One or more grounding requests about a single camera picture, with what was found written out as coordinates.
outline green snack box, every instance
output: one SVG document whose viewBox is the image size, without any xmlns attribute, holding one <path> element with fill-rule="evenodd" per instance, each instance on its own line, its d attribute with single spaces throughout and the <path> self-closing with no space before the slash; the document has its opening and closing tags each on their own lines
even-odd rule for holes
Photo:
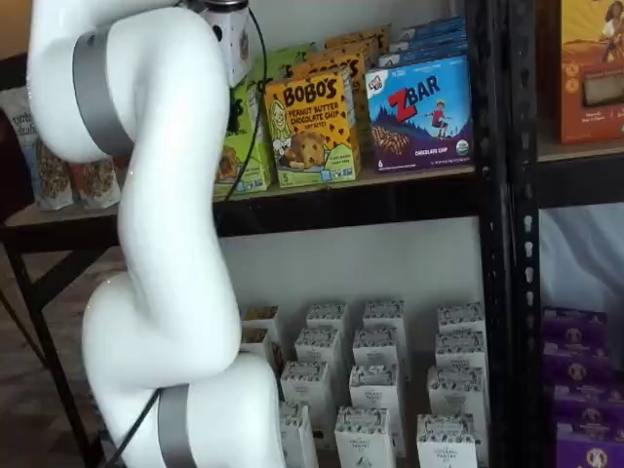
<svg viewBox="0 0 624 468">
<path fill-rule="evenodd" d="M 259 95 L 256 85 L 249 78 L 245 78 L 234 90 L 230 91 L 230 118 L 221 160 L 216 170 L 215 201 L 225 198 L 245 164 L 254 134 L 255 116 L 258 109 Z M 260 121 L 250 162 L 234 194 L 264 191 L 273 180 L 274 162 L 264 127 L 264 122 Z"/>
</svg>

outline bobo's box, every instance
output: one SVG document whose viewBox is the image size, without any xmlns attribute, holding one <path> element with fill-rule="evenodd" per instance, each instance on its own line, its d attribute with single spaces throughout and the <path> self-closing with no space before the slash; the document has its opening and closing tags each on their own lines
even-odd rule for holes
<svg viewBox="0 0 624 468">
<path fill-rule="evenodd" d="M 621 466 L 624 466 L 624 430 L 602 424 L 557 424 L 557 468 Z"/>
<path fill-rule="evenodd" d="M 606 313 L 544 307 L 542 335 L 566 343 L 606 345 Z"/>
<path fill-rule="evenodd" d="M 374 162 L 380 171 L 471 161 L 465 56 L 371 70 L 366 75 Z"/>
<path fill-rule="evenodd" d="M 360 145 L 347 70 L 271 82 L 264 102 L 281 187 L 356 178 Z"/>
<path fill-rule="evenodd" d="M 605 348 L 544 341 L 544 380 L 551 383 L 609 384 L 613 368 Z"/>
<path fill-rule="evenodd" d="M 387 409 L 342 407 L 335 423 L 341 468 L 395 468 Z"/>
</svg>

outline bobo's peanut butter chocolate chip box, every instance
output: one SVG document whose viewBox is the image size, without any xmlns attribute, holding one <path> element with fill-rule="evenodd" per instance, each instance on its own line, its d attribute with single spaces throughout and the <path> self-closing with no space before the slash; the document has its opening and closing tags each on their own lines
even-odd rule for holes
<svg viewBox="0 0 624 468">
<path fill-rule="evenodd" d="M 367 73 L 370 134 L 380 171 L 472 159 L 468 61 L 440 58 Z"/>
<path fill-rule="evenodd" d="M 348 70 L 268 83 L 264 101 L 280 186 L 356 178 L 360 146 Z"/>
</svg>

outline child illustration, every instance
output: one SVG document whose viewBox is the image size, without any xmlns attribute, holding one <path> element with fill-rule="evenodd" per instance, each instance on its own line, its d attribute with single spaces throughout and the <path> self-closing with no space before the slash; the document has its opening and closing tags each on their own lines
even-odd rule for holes
<svg viewBox="0 0 624 468">
<path fill-rule="evenodd" d="M 450 117 L 445 115 L 445 102 L 440 99 L 436 103 L 436 110 L 432 110 L 428 114 L 427 117 L 431 116 L 431 126 L 438 129 L 438 139 L 442 139 L 447 136 L 447 128 L 449 127 L 449 123 L 447 120 L 450 120 Z"/>
<path fill-rule="evenodd" d="M 624 5 L 621 1 L 615 0 L 606 10 L 604 16 L 603 32 L 600 36 L 601 42 L 606 42 L 606 49 L 603 54 L 603 61 L 616 61 L 624 58 L 622 48 L 622 12 Z"/>
</svg>

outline shelf board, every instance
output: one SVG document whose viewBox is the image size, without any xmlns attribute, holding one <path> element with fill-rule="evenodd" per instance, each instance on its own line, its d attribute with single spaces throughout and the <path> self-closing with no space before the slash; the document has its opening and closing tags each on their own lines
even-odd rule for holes
<svg viewBox="0 0 624 468">
<path fill-rule="evenodd" d="M 560 144 L 542 132 L 537 156 L 540 208 L 624 202 L 624 139 Z"/>
</svg>

